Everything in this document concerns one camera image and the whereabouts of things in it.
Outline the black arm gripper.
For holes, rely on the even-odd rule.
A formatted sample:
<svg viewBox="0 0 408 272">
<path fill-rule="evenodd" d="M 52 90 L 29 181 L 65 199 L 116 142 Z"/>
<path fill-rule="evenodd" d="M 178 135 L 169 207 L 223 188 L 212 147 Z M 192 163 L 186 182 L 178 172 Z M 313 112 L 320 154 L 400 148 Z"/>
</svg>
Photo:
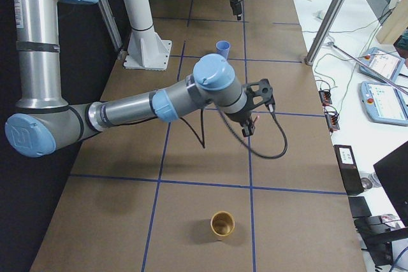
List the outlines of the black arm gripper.
<svg viewBox="0 0 408 272">
<path fill-rule="evenodd" d="M 239 110 L 231 114 L 231 120 L 238 122 L 242 126 L 242 134 L 245 138 L 252 136 L 255 131 L 251 110 Z"/>
</svg>

